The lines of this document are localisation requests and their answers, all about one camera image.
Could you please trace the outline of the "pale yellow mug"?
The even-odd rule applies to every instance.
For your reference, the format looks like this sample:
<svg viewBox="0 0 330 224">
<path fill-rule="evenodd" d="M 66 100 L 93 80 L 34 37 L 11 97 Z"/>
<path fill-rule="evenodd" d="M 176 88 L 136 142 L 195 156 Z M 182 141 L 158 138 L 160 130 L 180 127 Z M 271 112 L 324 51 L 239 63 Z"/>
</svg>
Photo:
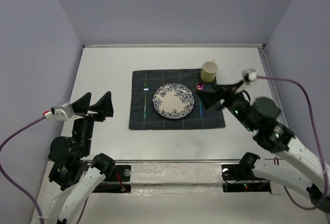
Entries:
<svg viewBox="0 0 330 224">
<path fill-rule="evenodd" d="M 212 81 L 214 81 L 216 78 L 217 71 L 218 71 L 218 66 L 215 62 L 215 59 L 203 63 L 201 68 L 202 82 L 211 83 Z"/>
</svg>

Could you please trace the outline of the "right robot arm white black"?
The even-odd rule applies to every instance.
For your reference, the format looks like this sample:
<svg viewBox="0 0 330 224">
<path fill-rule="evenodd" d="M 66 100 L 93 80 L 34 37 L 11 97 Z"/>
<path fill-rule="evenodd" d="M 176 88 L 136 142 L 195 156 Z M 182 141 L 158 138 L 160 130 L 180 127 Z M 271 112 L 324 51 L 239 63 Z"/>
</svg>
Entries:
<svg viewBox="0 0 330 224">
<path fill-rule="evenodd" d="M 305 147 L 298 137 L 277 118 L 281 110 L 267 97 L 251 101 L 246 88 L 251 80 L 241 80 L 232 85 L 214 85 L 211 90 L 197 90 L 206 110 L 217 106 L 226 108 L 249 132 L 255 132 L 253 140 L 275 158 L 291 164 L 297 173 L 291 173 L 278 165 L 261 163 L 260 157 L 247 152 L 237 166 L 238 175 L 244 179 L 266 178 L 280 184 L 285 191 L 292 189 L 307 197 L 312 206 L 306 210 L 319 209 L 329 213 L 329 165 L 324 160 L 320 144 L 319 155 Z"/>
</svg>

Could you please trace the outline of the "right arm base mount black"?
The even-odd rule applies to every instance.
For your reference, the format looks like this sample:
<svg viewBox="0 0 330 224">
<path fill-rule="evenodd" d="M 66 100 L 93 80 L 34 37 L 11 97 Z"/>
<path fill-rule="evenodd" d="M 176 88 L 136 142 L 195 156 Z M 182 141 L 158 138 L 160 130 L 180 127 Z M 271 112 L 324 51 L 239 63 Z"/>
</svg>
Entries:
<svg viewBox="0 0 330 224">
<path fill-rule="evenodd" d="M 222 168 L 223 193 L 271 193 L 270 181 L 254 176 L 244 176 L 238 164 L 224 164 Z"/>
</svg>

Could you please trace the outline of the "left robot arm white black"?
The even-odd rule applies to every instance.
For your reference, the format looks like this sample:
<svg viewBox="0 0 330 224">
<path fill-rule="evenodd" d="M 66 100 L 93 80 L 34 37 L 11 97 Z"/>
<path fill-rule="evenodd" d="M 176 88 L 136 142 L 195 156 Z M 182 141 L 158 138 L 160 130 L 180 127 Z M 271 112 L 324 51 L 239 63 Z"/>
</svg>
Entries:
<svg viewBox="0 0 330 224">
<path fill-rule="evenodd" d="M 48 159 L 53 167 L 48 176 L 40 212 L 31 223 L 70 223 L 93 190 L 113 177 L 115 160 L 100 153 L 91 164 L 83 161 L 91 150 L 94 124 L 113 117 L 111 92 L 95 104 L 91 93 L 73 102 L 58 103 L 44 113 L 45 118 L 73 121 L 71 136 L 58 136 L 51 142 Z"/>
</svg>

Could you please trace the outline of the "iridescent spoon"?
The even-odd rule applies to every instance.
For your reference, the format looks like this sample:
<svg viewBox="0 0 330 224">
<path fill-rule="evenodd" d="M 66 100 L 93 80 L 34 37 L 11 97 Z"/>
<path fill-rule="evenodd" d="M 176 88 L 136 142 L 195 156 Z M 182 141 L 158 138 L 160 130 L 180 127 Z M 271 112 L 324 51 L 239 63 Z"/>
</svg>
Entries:
<svg viewBox="0 0 330 224">
<path fill-rule="evenodd" d="M 204 85 L 202 82 L 199 82 L 196 84 L 196 89 L 197 90 L 203 90 L 204 89 Z M 201 100 L 199 100 L 199 104 L 200 104 L 200 118 L 203 118 L 203 110 L 202 110 L 202 102 Z"/>
</svg>

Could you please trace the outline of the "dark grey checked cloth placemat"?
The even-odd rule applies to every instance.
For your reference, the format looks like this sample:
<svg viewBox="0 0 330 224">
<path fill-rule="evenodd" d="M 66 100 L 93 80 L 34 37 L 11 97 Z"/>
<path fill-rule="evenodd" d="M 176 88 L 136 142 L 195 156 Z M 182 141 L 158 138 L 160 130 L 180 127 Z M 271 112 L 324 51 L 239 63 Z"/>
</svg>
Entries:
<svg viewBox="0 0 330 224">
<path fill-rule="evenodd" d="M 131 104 L 129 129 L 130 130 L 196 130 L 217 129 L 225 127 L 224 115 L 221 111 L 204 107 L 203 118 L 200 118 L 199 99 L 195 94 L 196 84 L 201 81 L 201 69 L 179 70 L 142 70 L 132 74 Z M 148 82 L 147 117 L 143 118 L 144 111 L 144 83 Z M 153 106 L 152 98 L 156 90 L 167 83 L 180 83 L 188 87 L 195 99 L 193 110 L 181 119 L 167 119 L 158 114 Z"/>
</svg>

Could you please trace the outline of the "iridescent fork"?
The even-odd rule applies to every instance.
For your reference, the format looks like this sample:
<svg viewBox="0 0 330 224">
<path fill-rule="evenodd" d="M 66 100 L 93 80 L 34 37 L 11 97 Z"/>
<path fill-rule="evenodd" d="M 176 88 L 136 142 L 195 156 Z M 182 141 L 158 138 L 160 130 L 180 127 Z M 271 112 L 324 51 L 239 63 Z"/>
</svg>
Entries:
<svg viewBox="0 0 330 224">
<path fill-rule="evenodd" d="M 149 92 L 149 85 L 148 85 L 148 82 L 145 81 L 144 83 L 144 88 L 143 88 L 143 91 L 144 91 L 144 111 L 143 111 L 143 118 L 146 119 L 147 117 L 147 94 Z"/>
</svg>

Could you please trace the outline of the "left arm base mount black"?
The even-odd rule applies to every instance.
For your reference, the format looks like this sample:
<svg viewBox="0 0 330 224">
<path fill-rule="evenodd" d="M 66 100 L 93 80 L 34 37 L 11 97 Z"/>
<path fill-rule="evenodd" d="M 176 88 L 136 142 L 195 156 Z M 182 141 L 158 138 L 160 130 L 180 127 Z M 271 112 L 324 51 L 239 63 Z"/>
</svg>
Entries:
<svg viewBox="0 0 330 224">
<path fill-rule="evenodd" d="M 115 166 L 114 173 L 107 176 L 94 190 L 94 193 L 130 193 L 131 191 L 131 165 L 119 164 Z"/>
</svg>

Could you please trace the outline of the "blue floral ceramic plate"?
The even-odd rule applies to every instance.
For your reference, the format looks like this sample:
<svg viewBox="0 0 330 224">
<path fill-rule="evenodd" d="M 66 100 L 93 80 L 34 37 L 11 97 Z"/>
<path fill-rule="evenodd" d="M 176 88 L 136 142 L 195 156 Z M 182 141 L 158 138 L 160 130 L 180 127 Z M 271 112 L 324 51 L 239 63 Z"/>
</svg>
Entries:
<svg viewBox="0 0 330 224">
<path fill-rule="evenodd" d="M 156 112 L 167 119 L 181 119 L 195 105 L 191 90 L 179 83 L 167 83 L 159 87 L 152 102 Z"/>
</svg>

